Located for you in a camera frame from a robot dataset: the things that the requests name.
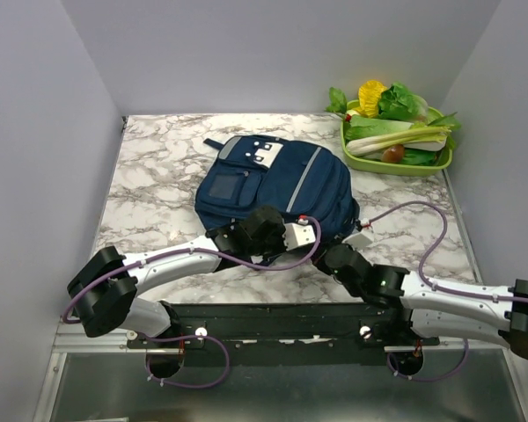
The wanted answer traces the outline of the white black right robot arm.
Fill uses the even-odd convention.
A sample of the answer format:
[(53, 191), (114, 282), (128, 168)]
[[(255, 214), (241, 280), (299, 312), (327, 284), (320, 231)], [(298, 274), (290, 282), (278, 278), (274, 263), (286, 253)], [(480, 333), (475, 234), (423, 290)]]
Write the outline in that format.
[(348, 244), (324, 249), (312, 262), (351, 296), (402, 310), (387, 323), (388, 336), (397, 344), (416, 337), (476, 339), (528, 360), (528, 280), (516, 280), (512, 287), (477, 287), (427, 279), (421, 271), (372, 264)]

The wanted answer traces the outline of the navy blue student backpack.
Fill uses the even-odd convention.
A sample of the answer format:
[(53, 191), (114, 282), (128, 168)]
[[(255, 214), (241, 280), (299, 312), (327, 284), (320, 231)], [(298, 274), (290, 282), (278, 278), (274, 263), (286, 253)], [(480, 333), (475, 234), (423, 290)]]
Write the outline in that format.
[(356, 229), (360, 207), (353, 198), (349, 169), (329, 149), (270, 135), (204, 143), (217, 150), (194, 199), (205, 229), (244, 220), (260, 206), (274, 207), (286, 222), (301, 215), (314, 217), (323, 242), (347, 237)]

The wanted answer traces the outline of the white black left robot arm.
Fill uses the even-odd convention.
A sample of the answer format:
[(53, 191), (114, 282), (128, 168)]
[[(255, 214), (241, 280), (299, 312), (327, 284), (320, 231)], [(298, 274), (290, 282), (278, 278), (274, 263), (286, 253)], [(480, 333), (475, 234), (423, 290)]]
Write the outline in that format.
[(124, 255), (113, 246), (100, 249), (67, 286), (69, 309), (89, 338), (121, 328), (126, 319), (143, 322), (156, 346), (170, 346), (178, 327), (171, 312), (155, 302), (136, 298), (163, 284), (188, 276), (216, 273), (235, 266), (253, 267), (253, 256), (286, 251), (286, 229), (279, 211), (257, 207), (244, 220), (211, 229), (190, 242), (158, 251)]

